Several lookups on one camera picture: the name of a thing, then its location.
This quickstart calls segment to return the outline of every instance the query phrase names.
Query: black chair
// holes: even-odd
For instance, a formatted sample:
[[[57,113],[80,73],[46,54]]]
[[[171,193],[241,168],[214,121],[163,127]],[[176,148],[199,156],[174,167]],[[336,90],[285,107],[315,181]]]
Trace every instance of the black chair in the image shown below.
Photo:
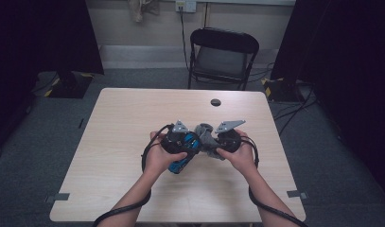
[[[188,89],[192,77],[213,79],[227,83],[243,84],[245,90],[259,42],[251,35],[205,27],[192,32],[190,36],[191,56]]]

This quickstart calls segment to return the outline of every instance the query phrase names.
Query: chair seat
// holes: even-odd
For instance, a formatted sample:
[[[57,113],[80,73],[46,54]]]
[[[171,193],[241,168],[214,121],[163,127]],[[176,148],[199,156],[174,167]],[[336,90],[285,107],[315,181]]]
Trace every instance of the chair seat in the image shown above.
[[[247,54],[202,46],[196,58],[194,73],[244,79]]]

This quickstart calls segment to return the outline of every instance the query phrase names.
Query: forearm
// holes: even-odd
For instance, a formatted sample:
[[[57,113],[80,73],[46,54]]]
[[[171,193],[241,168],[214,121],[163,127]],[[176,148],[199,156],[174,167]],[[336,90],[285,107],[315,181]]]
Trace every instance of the forearm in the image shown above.
[[[294,217],[291,210],[280,200],[280,198],[269,187],[260,173],[255,169],[248,173],[243,174],[249,187],[251,188],[254,197],[263,204],[266,204],[272,208],[280,210]],[[265,227],[271,226],[297,226],[294,223],[281,218],[269,211],[258,207],[260,217],[262,218],[263,225]]]
[[[135,204],[144,199],[159,176],[159,174],[143,173],[133,187],[121,198],[112,210]],[[139,216],[141,208],[142,207],[139,207],[128,212],[106,218],[101,221],[98,226],[133,226]]]

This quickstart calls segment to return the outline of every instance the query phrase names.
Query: person's left hand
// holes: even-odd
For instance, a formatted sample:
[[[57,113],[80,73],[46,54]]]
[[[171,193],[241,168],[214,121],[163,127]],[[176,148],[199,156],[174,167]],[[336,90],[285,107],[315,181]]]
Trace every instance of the person's left hand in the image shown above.
[[[150,133],[150,139],[152,139],[156,133],[157,131],[152,131]],[[154,140],[152,144],[154,146],[150,148],[150,151],[148,153],[148,157],[146,160],[145,172],[160,175],[168,169],[169,165],[172,162],[180,161],[186,157],[187,155],[186,152],[181,152],[178,154],[170,154],[167,151],[165,151],[163,147],[160,145],[160,141],[162,141],[162,138],[164,136],[165,136],[164,134],[160,134]]]

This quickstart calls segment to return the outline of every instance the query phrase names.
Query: person's right arm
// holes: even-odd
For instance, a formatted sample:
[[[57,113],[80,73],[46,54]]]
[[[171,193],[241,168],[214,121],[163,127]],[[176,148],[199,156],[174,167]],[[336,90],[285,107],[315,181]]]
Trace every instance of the person's right arm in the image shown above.
[[[237,132],[241,136],[248,136],[243,131]],[[219,155],[230,161],[233,167],[243,175],[249,187],[251,188],[254,197],[258,201],[295,217],[291,210],[289,210],[289,208],[280,200],[280,198],[274,193],[274,191],[269,187],[269,185],[260,175],[256,166],[254,165],[252,147],[249,144],[242,142],[240,148],[234,153],[230,153],[221,148],[218,148],[217,152],[219,153]],[[279,217],[269,211],[266,211],[261,207],[257,208],[259,210],[260,217],[262,217],[262,222],[265,227],[297,226],[293,222],[285,218]]]

